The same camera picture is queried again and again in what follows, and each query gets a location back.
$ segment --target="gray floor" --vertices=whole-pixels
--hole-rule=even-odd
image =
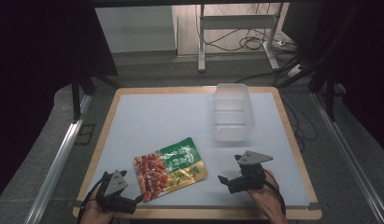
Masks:
[[[208,57],[206,72],[203,74],[197,71],[196,57],[179,58],[172,53],[164,52],[159,55],[154,53],[115,55],[120,75],[112,79],[125,87],[201,86],[236,82],[244,77],[271,72],[268,61],[259,53]],[[274,75],[265,75],[248,79],[245,83],[250,86],[267,86],[273,81]],[[280,93],[288,105],[286,108],[291,124],[301,130],[295,134],[300,140],[299,147],[322,206],[323,216],[317,221],[292,222],[377,223],[339,148],[313,104],[306,87],[308,81],[309,77],[306,77],[288,88],[281,89]],[[92,138],[89,140],[85,136],[78,137],[41,223],[76,222],[76,218],[72,216],[72,208],[104,124],[111,98],[115,93],[113,88],[99,80],[95,79],[94,83],[97,91],[92,96],[84,122],[86,127],[94,126]],[[54,100],[55,106],[45,128],[0,198],[0,223],[22,223],[26,219],[72,121],[70,87],[58,91]],[[334,108],[336,124],[384,201],[384,151],[350,115],[347,108],[342,105],[341,98],[336,98]],[[151,223],[151,221],[135,220],[132,223]]]

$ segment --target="table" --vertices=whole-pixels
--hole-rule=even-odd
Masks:
[[[117,90],[115,97],[113,99],[112,105],[107,114],[107,119],[104,124],[103,130],[99,137],[97,146],[92,156],[92,160],[85,175],[85,179],[81,186],[78,201],[83,201],[89,186],[92,182],[92,177],[94,176],[95,170],[97,168],[98,162],[103,153],[105,143],[109,134],[112,121],[115,117],[116,111],[118,109],[118,104],[121,99],[121,96],[124,94],[171,94],[171,93],[213,93],[216,90],[216,87],[174,87],[174,88],[123,88]],[[317,203],[317,197],[315,191],[312,188],[303,158],[300,154],[299,147],[297,146],[296,140],[293,136],[291,125],[288,121],[288,117],[285,112],[285,108],[281,102],[279,93],[277,89],[270,87],[252,87],[249,88],[249,92],[268,92],[271,93],[275,99],[278,113],[280,119],[285,129],[286,136],[289,140],[293,157],[297,164],[300,176],[303,181],[303,185],[306,190],[308,202],[310,204]],[[195,214],[199,214],[199,219],[263,219],[264,216],[256,212],[254,207],[142,207],[137,208],[133,215],[118,213],[117,217],[124,218],[183,218],[183,219],[193,219],[196,218]],[[78,207],[74,208],[74,215],[78,215]],[[287,209],[287,218],[288,219],[319,219],[321,217],[321,210],[309,210],[308,207],[288,207]]]

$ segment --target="hand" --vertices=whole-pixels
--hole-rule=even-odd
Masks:
[[[279,185],[277,184],[273,173],[268,170],[265,171],[268,173],[266,175],[266,180],[279,190]],[[266,185],[264,185],[261,189],[248,189],[247,193],[255,202],[258,209],[268,218],[271,224],[288,223],[288,220],[281,212],[281,203],[278,201],[277,195]]]
[[[115,212],[104,212],[101,210],[101,207],[95,200],[98,189],[92,193],[91,199],[84,206],[84,214],[81,217],[80,224],[109,224],[115,216]]]

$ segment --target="snack bag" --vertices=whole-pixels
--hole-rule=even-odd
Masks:
[[[190,137],[135,157],[134,165],[145,203],[206,177],[206,167]]]

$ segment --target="white wall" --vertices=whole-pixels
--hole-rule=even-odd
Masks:
[[[170,6],[110,7],[95,11],[112,53],[177,48]]]

